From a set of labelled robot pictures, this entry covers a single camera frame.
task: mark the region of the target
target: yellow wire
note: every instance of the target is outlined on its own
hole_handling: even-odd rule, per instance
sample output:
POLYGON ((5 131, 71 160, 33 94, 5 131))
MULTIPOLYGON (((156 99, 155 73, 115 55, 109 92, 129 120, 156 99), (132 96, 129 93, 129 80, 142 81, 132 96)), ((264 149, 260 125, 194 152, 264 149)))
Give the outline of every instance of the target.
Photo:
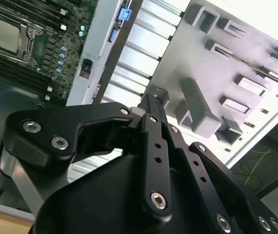
POLYGON ((257 168, 257 166, 259 165, 259 163, 261 162, 261 160, 267 155, 270 153, 270 150, 272 150, 271 148, 264 153, 264 155, 262 155, 262 157, 257 161, 256 165, 254 166, 254 168, 252 169, 250 175, 248 176, 247 180, 245 181, 245 185, 248 183, 250 177, 252 176, 252 174, 254 173, 255 169, 257 168))
POLYGON ((264 154, 266 153, 265 151, 255 151, 255 150, 250 150, 251 152, 254 152, 254 153, 258 153, 258 154, 264 154))

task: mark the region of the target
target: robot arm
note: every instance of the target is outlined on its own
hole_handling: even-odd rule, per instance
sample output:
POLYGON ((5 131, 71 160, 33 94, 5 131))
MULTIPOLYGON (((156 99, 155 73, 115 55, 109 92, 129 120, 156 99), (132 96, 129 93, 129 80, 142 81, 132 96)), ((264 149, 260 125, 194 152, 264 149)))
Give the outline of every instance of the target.
POLYGON ((31 234, 278 234, 278 218, 209 149, 186 145, 162 103, 16 112, 6 121, 0 183, 18 190, 31 234), (71 163, 123 155, 74 181, 71 163))

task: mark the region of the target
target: wooden surface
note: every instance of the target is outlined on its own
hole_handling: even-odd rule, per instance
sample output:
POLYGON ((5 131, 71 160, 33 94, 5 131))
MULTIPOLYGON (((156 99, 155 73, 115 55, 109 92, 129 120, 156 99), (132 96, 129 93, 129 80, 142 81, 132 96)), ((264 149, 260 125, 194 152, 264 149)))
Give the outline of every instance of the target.
POLYGON ((28 234, 32 222, 0 214, 0 234, 28 234))

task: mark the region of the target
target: blue connector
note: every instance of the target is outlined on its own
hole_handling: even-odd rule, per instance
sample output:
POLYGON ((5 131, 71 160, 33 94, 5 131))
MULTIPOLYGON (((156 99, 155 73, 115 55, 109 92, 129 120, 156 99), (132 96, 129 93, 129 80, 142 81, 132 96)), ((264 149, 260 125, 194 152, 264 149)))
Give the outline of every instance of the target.
POLYGON ((118 31, 116 29, 113 29, 112 33, 111 33, 111 38, 110 38, 110 41, 109 42, 112 42, 116 35, 117 35, 118 31))
POLYGON ((132 10, 128 8, 121 8, 118 19, 128 21, 132 14, 132 10))

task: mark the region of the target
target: circuit board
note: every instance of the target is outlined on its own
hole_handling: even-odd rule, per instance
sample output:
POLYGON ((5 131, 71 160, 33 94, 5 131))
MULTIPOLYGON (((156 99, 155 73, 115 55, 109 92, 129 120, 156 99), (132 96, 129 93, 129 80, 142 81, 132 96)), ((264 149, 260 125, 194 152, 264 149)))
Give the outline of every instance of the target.
POLYGON ((0 0, 0 79, 64 105, 97 0, 0 0))

